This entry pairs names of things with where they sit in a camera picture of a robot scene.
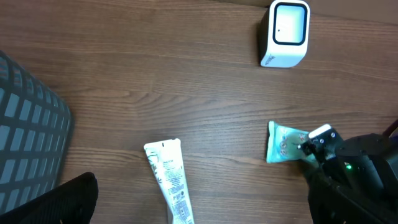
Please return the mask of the white barcode scanner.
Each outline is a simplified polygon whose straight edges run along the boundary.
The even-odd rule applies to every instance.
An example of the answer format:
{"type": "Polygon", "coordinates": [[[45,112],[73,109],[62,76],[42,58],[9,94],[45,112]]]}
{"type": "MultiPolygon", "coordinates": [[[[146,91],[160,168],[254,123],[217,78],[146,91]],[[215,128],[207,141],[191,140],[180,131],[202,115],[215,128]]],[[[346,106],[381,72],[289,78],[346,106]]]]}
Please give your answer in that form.
{"type": "Polygon", "coordinates": [[[298,65],[307,53],[309,23],[310,7],[305,1],[273,1],[258,28],[260,66],[298,65]]]}

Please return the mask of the teal wipes packet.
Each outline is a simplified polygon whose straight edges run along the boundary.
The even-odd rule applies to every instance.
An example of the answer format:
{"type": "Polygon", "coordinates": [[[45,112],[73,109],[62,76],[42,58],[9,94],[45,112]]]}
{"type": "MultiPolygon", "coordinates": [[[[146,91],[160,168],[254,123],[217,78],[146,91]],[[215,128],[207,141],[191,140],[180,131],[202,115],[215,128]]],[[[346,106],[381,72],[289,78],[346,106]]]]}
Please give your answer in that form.
{"type": "Polygon", "coordinates": [[[268,131],[267,163],[302,160],[317,166],[317,161],[313,154],[307,156],[298,148],[299,145],[308,140],[308,131],[282,126],[275,121],[269,121],[268,131]]]}

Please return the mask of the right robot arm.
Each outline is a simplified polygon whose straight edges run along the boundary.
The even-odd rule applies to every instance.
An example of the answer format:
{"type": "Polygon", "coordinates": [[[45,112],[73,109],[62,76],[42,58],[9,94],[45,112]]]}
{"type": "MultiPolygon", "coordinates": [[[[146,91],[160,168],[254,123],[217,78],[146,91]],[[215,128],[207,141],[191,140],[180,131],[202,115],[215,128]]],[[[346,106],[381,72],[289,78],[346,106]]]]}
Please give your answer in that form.
{"type": "Polygon", "coordinates": [[[314,223],[397,223],[397,138],[347,139],[305,178],[314,223]]]}

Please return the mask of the white tube gold cap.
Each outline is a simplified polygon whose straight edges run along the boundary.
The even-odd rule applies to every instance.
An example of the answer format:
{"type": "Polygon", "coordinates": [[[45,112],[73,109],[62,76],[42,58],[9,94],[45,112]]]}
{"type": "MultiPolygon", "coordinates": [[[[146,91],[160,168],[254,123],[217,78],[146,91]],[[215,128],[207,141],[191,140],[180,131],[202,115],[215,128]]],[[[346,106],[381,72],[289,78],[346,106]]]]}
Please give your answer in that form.
{"type": "Polygon", "coordinates": [[[181,141],[169,139],[147,143],[144,150],[167,204],[170,224],[194,224],[181,141]]]}

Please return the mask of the grey plastic mesh basket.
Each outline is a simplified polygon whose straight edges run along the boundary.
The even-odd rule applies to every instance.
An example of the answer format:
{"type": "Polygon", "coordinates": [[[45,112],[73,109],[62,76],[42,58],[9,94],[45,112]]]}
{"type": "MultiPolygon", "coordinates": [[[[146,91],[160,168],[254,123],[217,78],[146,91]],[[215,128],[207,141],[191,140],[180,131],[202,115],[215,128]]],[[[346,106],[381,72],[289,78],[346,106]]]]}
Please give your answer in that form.
{"type": "Polygon", "coordinates": [[[69,106],[1,53],[1,213],[58,184],[73,132],[69,106]]]}

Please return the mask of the red purple pad package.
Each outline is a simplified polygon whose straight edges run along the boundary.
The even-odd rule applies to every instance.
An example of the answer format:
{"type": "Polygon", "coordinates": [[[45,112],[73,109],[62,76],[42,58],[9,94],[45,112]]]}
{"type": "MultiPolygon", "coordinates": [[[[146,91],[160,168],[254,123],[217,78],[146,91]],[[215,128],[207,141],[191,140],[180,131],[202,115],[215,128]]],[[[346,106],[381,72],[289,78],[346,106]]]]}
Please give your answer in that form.
{"type": "Polygon", "coordinates": [[[395,120],[383,133],[382,135],[385,137],[392,138],[394,135],[397,135],[398,129],[398,120],[395,120]]]}

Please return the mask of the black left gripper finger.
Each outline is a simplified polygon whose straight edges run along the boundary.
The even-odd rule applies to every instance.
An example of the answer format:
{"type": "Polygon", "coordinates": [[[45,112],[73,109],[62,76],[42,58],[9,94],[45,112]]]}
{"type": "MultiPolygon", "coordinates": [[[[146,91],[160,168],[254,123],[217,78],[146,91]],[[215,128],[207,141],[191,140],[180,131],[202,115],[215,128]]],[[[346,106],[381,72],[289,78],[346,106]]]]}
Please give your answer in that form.
{"type": "Polygon", "coordinates": [[[85,172],[1,215],[1,224],[89,223],[98,199],[94,173],[85,172]]]}

